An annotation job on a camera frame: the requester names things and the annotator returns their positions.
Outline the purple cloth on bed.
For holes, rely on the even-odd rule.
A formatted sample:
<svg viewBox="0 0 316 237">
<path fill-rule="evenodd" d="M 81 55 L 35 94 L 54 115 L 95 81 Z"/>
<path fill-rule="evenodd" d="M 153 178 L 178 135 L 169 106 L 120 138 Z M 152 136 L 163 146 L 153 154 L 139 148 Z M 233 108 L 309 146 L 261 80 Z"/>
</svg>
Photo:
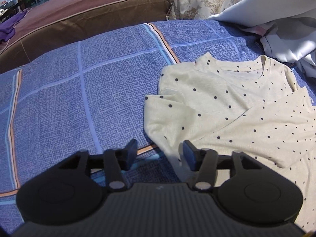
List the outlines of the purple cloth on bed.
<svg viewBox="0 0 316 237">
<path fill-rule="evenodd" d="M 19 23 L 27 14 L 27 10 L 21 11 L 5 22 L 1 23 L 1 28 L 0 28 L 0 40 L 1 42 L 7 42 L 14 36 L 15 34 L 15 25 Z"/>
</svg>

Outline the light grey blue duvet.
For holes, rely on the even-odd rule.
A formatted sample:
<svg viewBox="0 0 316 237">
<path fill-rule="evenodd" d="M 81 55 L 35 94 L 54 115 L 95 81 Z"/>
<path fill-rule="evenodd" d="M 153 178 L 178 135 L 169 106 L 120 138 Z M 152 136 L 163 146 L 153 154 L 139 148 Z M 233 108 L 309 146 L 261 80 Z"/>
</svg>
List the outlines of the light grey blue duvet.
<svg viewBox="0 0 316 237">
<path fill-rule="evenodd" d="M 230 0 L 210 18 L 259 35 L 267 56 L 315 77 L 315 0 Z"/>
</svg>

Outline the blue plaid bed sheet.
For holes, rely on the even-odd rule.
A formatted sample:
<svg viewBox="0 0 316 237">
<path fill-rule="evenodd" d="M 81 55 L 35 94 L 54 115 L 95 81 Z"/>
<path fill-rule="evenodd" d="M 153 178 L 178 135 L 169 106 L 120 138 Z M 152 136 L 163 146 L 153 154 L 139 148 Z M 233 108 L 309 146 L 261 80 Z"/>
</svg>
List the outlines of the blue plaid bed sheet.
<svg viewBox="0 0 316 237">
<path fill-rule="evenodd" d="M 3 73 L 1 227 L 23 223 L 23 184 L 78 151 L 102 154 L 136 139 L 146 152 L 124 173 L 127 183 L 181 181 L 145 133 L 145 98 L 158 93 L 164 67 L 207 53 L 226 62 L 267 56 L 254 35 L 228 24 L 176 20 L 103 33 Z"/>
</svg>

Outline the cream polka dot shirt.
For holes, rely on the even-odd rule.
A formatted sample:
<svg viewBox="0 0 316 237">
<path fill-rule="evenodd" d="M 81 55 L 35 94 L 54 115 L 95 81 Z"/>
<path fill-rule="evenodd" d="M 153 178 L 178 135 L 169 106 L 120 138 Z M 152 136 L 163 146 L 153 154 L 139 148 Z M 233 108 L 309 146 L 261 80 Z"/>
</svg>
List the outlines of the cream polka dot shirt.
<svg viewBox="0 0 316 237">
<path fill-rule="evenodd" d="M 257 159 L 300 188 L 296 223 L 315 229 L 315 104 L 284 64 L 264 55 L 226 62 L 207 53 L 166 66 L 158 93 L 145 98 L 144 130 L 184 182 L 196 176 L 183 157 L 185 140 Z"/>
</svg>

